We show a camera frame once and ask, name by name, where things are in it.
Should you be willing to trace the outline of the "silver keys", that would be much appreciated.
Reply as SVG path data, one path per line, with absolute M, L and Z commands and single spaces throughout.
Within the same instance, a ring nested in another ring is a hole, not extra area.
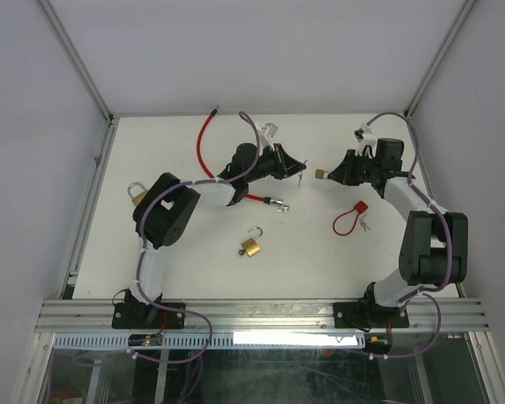
M 368 226 L 368 223 L 366 221 L 366 215 L 362 215 L 359 217 L 359 224 L 361 225 L 364 231 L 370 230 L 370 227 Z

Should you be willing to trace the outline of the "small brass padlock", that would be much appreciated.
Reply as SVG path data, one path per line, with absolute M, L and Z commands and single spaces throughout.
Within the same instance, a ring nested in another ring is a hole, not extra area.
M 303 162 L 297 162 L 297 164 L 296 164 L 295 175 L 298 178 L 298 183 L 297 183 L 298 188 L 301 186 L 301 184 L 303 182 L 304 171 L 306 170 L 306 163 L 307 163 L 307 160 L 305 160 Z M 314 179 L 326 180 L 327 176 L 328 176 L 328 172 L 323 169 L 320 169 L 320 168 L 317 168 L 314 172 Z

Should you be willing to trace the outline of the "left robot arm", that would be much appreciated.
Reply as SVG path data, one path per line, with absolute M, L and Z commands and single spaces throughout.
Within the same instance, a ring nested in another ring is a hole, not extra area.
M 125 293 L 130 317 L 142 327 L 157 322 L 164 250 L 183 235 L 196 208 L 236 205 L 249 193 L 251 182 L 266 177 L 284 180 L 305 169 L 306 163 L 291 157 L 279 143 L 262 149 L 242 143 L 230 162 L 212 178 L 182 181 L 171 173 L 163 173 L 135 202 L 132 215 L 141 250 L 134 281 Z

